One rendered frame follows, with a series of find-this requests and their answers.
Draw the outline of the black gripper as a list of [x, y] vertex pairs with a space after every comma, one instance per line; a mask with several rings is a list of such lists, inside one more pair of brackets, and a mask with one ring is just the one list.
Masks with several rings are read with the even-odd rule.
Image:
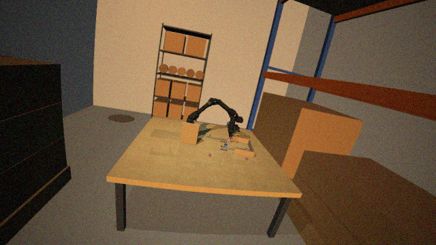
[[234, 125], [235, 125], [235, 122], [230, 122], [230, 124], [228, 124], [228, 133], [229, 133], [229, 137], [231, 137], [231, 135], [235, 132], [235, 130], [234, 130]]

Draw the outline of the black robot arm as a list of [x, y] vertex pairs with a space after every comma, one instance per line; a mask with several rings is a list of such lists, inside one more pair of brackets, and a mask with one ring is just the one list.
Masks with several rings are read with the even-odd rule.
[[[243, 118], [242, 116], [238, 116], [238, 114], [236, 113], [236, 110], [229, 108], [224, 102], [222, 102], [220, 99], [216, 99], [216, 98], [210, 98], [206, 104], [204, 104], [199, 110], [192, 112], [188, 118], [186, 123], [192, 123], [194, 124], [194, 120], [196, 120], [199, 117], [199, 114], [202, 113], [207, 107], [210, 107], [212, 105], [220, 105], [225, 111], [227, 111], [227, 113], [229, 114], [230, 117], [230, 122], [232, 123], [243, 123]], [[234, 125], [234, 129], [236, 129], [237, 131], [240, 129], [238, 127], [238, 125]]]

